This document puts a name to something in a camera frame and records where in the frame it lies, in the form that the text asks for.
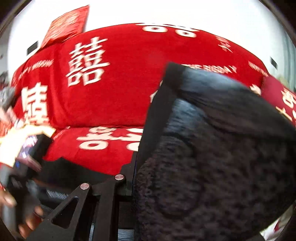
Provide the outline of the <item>person left hand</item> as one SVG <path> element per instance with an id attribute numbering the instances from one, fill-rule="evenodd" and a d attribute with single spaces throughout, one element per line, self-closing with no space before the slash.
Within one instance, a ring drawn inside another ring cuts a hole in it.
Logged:
<path id="1" fill-rule="evenodd" d="M 16 199 L 1 189 L 1 219 L 14 237 L 26 240 L 44 220 L 43 214 L 40 206 L 19 210 Z"/>

